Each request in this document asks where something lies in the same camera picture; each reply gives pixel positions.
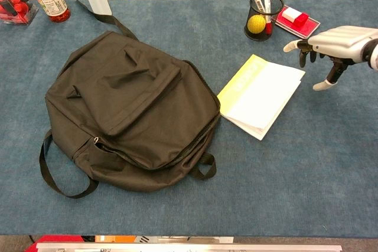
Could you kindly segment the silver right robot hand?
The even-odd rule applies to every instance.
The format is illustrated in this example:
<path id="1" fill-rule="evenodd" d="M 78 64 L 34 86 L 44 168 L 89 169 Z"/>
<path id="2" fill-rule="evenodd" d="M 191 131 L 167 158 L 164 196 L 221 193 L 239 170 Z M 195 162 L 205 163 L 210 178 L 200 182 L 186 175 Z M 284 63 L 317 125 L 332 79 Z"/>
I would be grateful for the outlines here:
<path id="1" fill-rule="evenodd" d="M 343 25 L 323 31 L 306 40 L 296 40 L 287 43 L 283 51 L 288 53 L 299 49 L 299 65 L 304 67 L 306 56 L 310 55 L 313 63 L 317 55 L 329 57 L 333 67 L 326 79 L 313 85 L 315 91 L 322 91 L 336 85 L 338 79 L 348 68 L 358 63 L 367 63 L 377 70 L 377 29 Z"/>

